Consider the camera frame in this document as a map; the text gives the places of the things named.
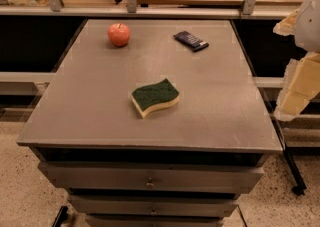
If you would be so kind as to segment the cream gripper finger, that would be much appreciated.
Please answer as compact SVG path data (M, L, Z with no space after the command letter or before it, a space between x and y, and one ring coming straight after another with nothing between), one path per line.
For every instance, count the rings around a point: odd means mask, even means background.
M291 59L286 67L274 116L280 121L296 118L320 93L320 54L308 52L300 60Z
M286 18L278 22L274 28L273 32L281 36L289 36L295 33L295 25L298 16L298 9L290 13Z

